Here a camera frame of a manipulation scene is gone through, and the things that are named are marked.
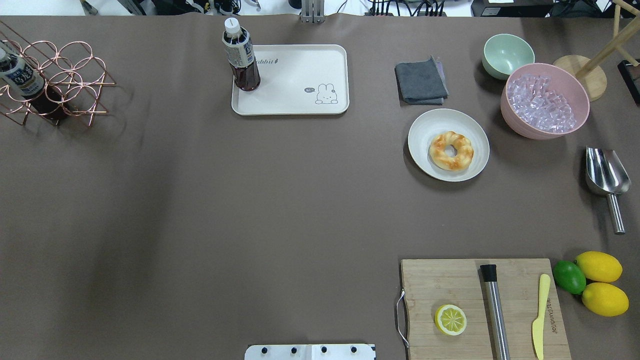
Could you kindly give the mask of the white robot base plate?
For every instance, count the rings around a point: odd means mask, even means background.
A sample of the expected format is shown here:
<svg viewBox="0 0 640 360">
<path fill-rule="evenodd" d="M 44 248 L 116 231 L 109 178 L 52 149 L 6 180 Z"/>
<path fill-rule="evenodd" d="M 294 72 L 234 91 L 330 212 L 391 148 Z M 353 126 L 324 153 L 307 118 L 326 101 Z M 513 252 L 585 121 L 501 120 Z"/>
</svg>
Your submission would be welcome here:
<svg viewBox="0 0 640 360">
<path fill-rule="evenodd" d="M 255 344 L 247 347 L 245 360 L 375 360 L 374 344 Z"/>
</svg>

